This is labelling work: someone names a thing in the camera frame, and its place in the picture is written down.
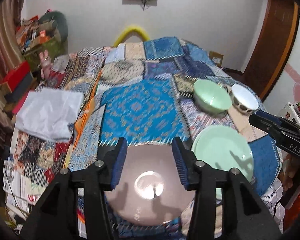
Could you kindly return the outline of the operator's right hand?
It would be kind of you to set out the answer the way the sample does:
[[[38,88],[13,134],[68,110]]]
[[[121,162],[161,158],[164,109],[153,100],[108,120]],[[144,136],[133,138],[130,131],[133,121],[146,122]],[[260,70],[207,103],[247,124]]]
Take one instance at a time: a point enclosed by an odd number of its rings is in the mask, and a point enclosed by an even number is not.
[[[287,191],[293,186],[293,178],[299,167],[300,160],[290,154],[287,154],[283,162],[281,176],[281,183],[284,191]]]

